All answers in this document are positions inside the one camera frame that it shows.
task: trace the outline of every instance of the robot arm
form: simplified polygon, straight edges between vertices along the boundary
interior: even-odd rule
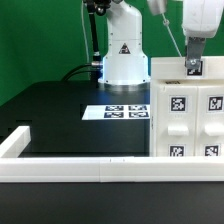
[[[224,0],[184,0],[183,31],[186,36],[186,67],[198,69],[206,38],[213,38],[218,30]]]

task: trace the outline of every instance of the black cable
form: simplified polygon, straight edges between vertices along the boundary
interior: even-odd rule
[[[85,70],[85,71],[80,71],[80,72],[74,72],[71,73],[70,75],[68,75],[66,78],[63,78],[61,81],[68,81],[72,76],[77,75],[77,74],[81,74],[81,73],[88,73],[88,72],[96,72],[98,70]]]
[[[90,13],[89,20],[90,20],[91,33],[92,33],[93,51],[94,53],[98,53],[99,46],[98,46],[98,38],[97,38],[97,31],[96,31],[95,15]]]
[[[73,74],[74,72],[82,69],[82,68],[85,68],[85,67],[90,67],[91,64],[88,63],[88,64],[84,64],[84,65],[79,65],[77,66],[76,68],[73,68],[71,71],[69,71],[62,79],[61,81],[67,81],[69,78],[70,78],[70,75]]]

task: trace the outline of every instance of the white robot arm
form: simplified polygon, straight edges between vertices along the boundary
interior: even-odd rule
[[[153,15],[166,11],[167,0],[147,0]],[[198,69],[206,38],[213,38],[218,30],[224,0],[183,0],[183,32],[186,36],[186,67]]]

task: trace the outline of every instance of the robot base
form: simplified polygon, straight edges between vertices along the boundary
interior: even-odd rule
[[[99,89],[112,92],[134,92],[139,90],[150,89],[150,82],[141,83],[138,85],[111,85],[99,82]]]

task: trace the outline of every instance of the white block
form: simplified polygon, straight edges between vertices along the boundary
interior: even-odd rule
[[[205,133],[208,136],[224,136],[224,125],[218,123],[212,123],[205,125]]]
[[[30,141],[30,127],[19,126],[0,145],[0,158],[17,158]]]
[[[189,129],[186,125],[169,125],[168,126],[168,135],[170,136],[188,136]]]

